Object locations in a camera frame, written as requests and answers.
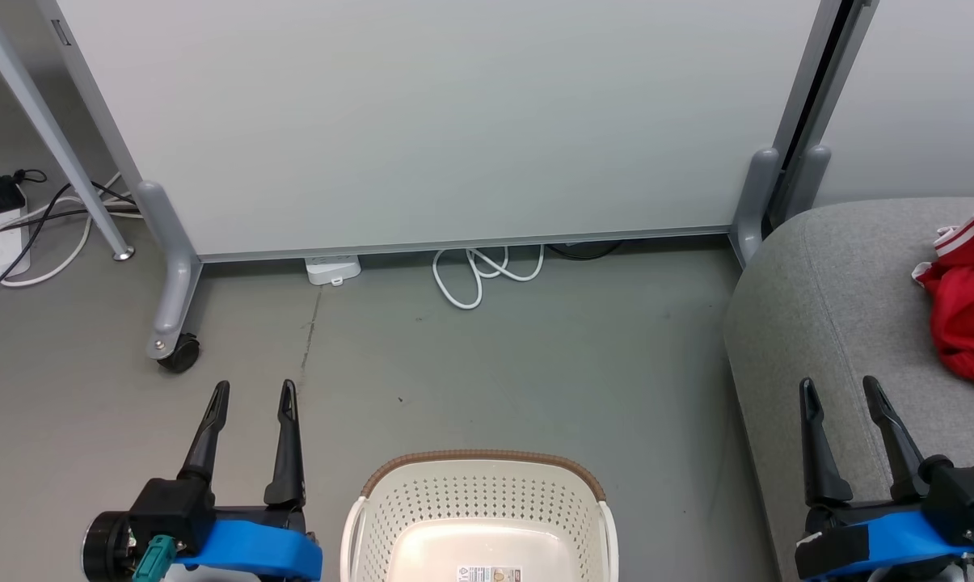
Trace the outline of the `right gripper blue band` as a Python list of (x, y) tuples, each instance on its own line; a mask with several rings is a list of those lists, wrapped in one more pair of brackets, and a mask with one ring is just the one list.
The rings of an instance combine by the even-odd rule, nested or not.
[(871, 420), (881, 433), (891, 500), (852, 505), (852, 487), (838, 472), (816, 384), (799, 383), (807, 537), (795, 546), (801, 581), (968, 581), (974, 568), (974, 505), (924, 504), (924, 457), (878, 379), (864, 376)]

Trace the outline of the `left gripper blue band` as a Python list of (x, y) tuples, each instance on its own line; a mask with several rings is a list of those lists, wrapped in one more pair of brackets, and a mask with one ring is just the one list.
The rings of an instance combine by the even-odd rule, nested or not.
[[(177, 479), (209, 485), (216, 465), (218, 435), (225, 427), (230, 383), (220, 381), (205, 409)], [(277, 405), (279, 435), (272, 480), (264, 503), (302, 508), (306, 503), (301, 424), (295, 383), (285, 379)], [(171, 567), (246, 572), (261, 581), (319, 581), (323, 553), (313, 535), (301, 531), (300, 512), (228, 508), (207, 526), (199, 546), (188, 545), (180, 528), (144, 533), (126, 511), (99, 513), (82, 541), (82, 572), (88, 581), (168, 580)]]

